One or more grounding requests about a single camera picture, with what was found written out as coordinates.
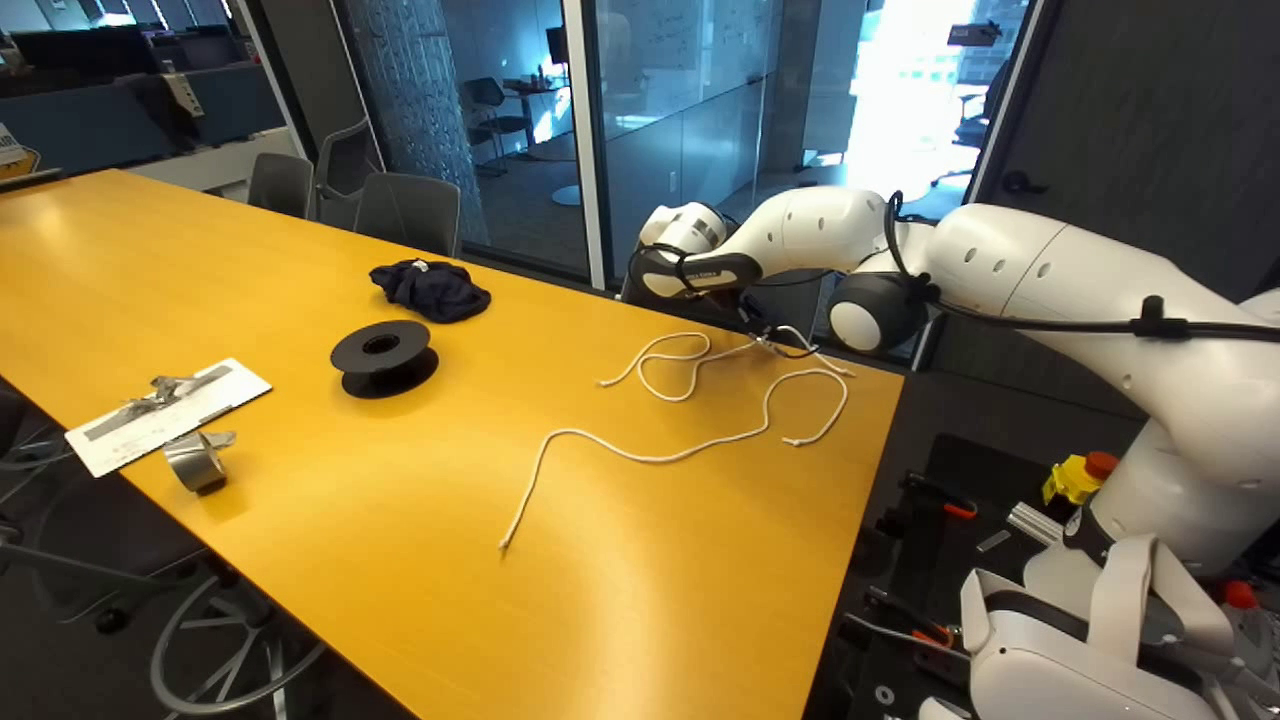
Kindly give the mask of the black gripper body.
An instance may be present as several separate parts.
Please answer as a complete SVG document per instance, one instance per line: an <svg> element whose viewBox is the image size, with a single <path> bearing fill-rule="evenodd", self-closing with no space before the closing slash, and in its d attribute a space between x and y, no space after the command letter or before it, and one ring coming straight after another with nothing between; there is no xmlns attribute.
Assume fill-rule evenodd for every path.
<svg viewBox="0 0 1280 720"><path fill-rule="evenodd" d="M749 333L754 341L763 341L763 345L797 345L797 341L793 341L793 325L780 320L780 318L770 318L757 299L742 295L742 299L732 305L732 313L737 313L737 320L744 325L744 333Z"/></svg>

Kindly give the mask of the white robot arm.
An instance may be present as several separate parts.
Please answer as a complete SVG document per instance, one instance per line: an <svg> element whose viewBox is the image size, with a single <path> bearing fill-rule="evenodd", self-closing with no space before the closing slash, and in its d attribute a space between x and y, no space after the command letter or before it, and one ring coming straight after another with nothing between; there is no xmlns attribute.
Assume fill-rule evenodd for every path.
<svg viewBox="0 0 1280 720"><path fill-rule="evenodd" d="M1230 299L1171 260L999 203L906 226L863 190L788 190L742 226L687 200L637 233L637 280L673 295L793 272L917 280L939 310L1014 327L1143 414L1089 500L1082 545L1163 539L1192 574L1231 567L1280 521L1280 338L1268 294Z"/></svg>

